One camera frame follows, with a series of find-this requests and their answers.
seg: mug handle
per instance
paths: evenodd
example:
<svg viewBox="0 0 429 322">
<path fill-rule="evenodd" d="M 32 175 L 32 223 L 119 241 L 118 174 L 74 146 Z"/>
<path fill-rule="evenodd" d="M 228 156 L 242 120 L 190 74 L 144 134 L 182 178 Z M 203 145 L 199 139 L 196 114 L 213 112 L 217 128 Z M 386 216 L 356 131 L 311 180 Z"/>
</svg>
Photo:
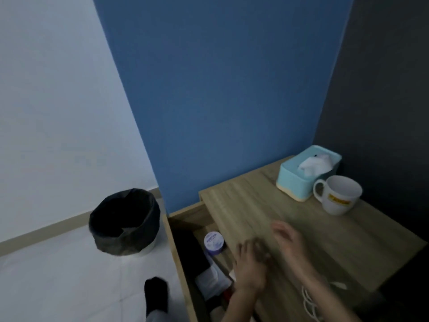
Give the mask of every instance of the mug handle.
<svg viewBox="0 0 429 322">
<path fill-rule="evenodd" d="M 324 179 L 318 179 L 316 182 L 314 182 L 314 185 L 313 185 L 313 194 L 314 194 L 314 197 L 316 199 L 318 199 L 320 202 L 322 202 L 322 197 L 320 195 L 318 195 L 318 193 L 316 192 L 316 185 L 319 184 L 319 183 L 322 183 L 323 187 L 325 187 L 325 185 L 326 185 L 326 181 Z"/>
</svg>

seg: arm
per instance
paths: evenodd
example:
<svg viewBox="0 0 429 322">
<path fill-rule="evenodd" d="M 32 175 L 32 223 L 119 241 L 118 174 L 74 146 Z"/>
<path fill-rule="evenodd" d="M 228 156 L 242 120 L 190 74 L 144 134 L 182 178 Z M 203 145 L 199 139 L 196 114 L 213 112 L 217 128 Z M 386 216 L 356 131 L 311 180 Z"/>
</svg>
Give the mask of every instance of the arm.
<svg viewBox="0 0 429 322">
<path fill-rule="evenodd" d="M 360 322 L 357 315 L 341 303 L 311 265 L 307 258 L 302 235 L 285 222 L 273 222 L 271 228 L 284 259 L 310 293 L 325 320 L 327 322 Z"/>
<path fill-rule="evenodd" d="M 238 244 L 234 272 L 236 291 L 229 301 L 222 322 L 249 322 L 256 300 L 265 288 L 266 265 L 263 255 L 258 255 L 257 240 Z"/>
</svg>

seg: blue wall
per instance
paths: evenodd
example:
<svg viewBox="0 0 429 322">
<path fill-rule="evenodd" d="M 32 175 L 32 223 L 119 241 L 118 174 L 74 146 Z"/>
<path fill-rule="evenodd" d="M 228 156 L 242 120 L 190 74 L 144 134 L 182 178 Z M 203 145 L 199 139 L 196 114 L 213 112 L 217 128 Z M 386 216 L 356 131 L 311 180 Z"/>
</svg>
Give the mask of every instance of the blue wall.
<svg viewBox="0 0 429 322">
<path fill-rule="evenodd" d="M 352 0 L 94 2 L 168 212 L 311 145 Z"/>
</svg>

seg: forearm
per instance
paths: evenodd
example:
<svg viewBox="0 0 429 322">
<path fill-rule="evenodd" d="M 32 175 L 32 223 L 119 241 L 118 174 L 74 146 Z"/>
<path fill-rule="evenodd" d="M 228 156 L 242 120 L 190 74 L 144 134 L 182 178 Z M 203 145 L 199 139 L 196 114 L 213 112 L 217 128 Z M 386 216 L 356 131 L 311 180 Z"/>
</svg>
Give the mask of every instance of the forearm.
<svg viewBox="0 0 429 322">
<path fill-rule="evenodd" d="M 239 289 L 235 291 L 222 322 L 249 322 L 256 300 L 257 294 L 251 290 Z"/>
<path fill-rule="evenodd" d="M 361 322 L 359 317 L 340 301 L 318 273 L 312 273 L 304 278 L 303 286 L 317 304 L 326 322 Z"/>
</svg>

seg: light blue tissue box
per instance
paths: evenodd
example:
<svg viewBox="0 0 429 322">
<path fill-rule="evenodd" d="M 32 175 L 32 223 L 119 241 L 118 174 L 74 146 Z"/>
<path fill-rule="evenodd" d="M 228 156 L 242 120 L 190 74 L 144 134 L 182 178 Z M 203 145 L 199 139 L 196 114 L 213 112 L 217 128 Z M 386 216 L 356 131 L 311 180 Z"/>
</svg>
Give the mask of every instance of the light blue tissue box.
<svg viewBox="0 0 429 322">
<path fill-rule="evenodd" d="M 298 169 L 300 163 L 308 157 L 328 154 L 333 164 L 332 170 L 319 176 L 305 176 L 302 169 Z M 327 179 L 335 175 L 341 161 L 341 155 L 320 146 L 310 146 L 299 155 L 285 161 L 280 165 L 280 171 L 276 182 L 277 188 L 296 201 L 303 202 L 313 195 L 313 184 L 317 179 Z"/>
</svg>

